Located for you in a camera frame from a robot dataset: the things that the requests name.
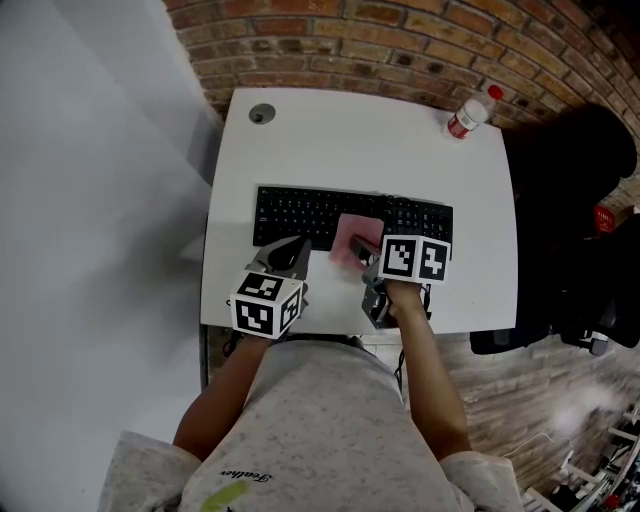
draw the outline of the gray t-shirt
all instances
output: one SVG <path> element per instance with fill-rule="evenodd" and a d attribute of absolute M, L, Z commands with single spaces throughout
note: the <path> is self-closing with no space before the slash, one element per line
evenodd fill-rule
<path fill-rule="evenodd" d="M 511 463 L 438 463 L 392 372 L 363 350 L 293 341 L 267 350 L 238 422 L 209 458 L 124 432 L 99 512 L 522 511 Z"/>

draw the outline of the bottle label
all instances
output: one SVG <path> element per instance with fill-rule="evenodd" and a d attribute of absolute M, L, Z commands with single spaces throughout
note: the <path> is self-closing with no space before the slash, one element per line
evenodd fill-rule
<path fill-rule="evenodd" d="M 449 132 L 456 139 L 464 139 L 467 134 L 473 130 L 478 123 L 473 121 L 464 111 L 464 107 L 458 110 L 456 114 L 449 120 L 447 127 Z"/>

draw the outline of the person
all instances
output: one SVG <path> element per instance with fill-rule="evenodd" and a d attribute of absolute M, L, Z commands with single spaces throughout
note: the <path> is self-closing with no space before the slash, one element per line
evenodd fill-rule
<path fill-rule="evenodd" d="M 417 286 L 386 283 L 411 417 L 362 348 L 245 337 L 172 445 L 122 434 L 99 511 L 521 511 L 511 463 L 471 451 Z"/>

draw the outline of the pink sponge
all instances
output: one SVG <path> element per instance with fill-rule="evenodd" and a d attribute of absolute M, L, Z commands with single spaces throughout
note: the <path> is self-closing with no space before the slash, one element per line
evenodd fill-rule
<path fill-rule="evenodd" d="M 378 246 L 382 238 L 384 222 L 380 219 L 361 217 L 343 213 L 338 220 L 338 230 L 329 253 L 329 261 L 347 268 L 364 272 L 366 267 L 351 252 L 349 244 L 353 235 L 360 235 L 371 244 Z"/>

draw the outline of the wooden floor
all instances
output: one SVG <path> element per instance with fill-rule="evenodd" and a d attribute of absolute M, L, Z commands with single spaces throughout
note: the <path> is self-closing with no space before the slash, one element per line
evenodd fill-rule
<path fill-rule="evenodd" d="M 220 338 L 212 338 L 210 374 L 222 362 Z M 397 337 L 365 336 L 363 343 L 395 369 Z M 538 436 L 508 456 L 523 492 L 533 486 L 547 495 L 564 481 L 560 466 L 571 447 L 572 464 L 592 472 L 610 439 L 607 427 L 630 403 L 640 402 L 640 350 L 610 343 L 604 356 L 594 357 L 549 337 L 528 348 L 478 356 L 468 334 L 438 336 L 438 344 L 464 400 L 475 450 L 502 456 L 541 432 L 556 440 Z"/>

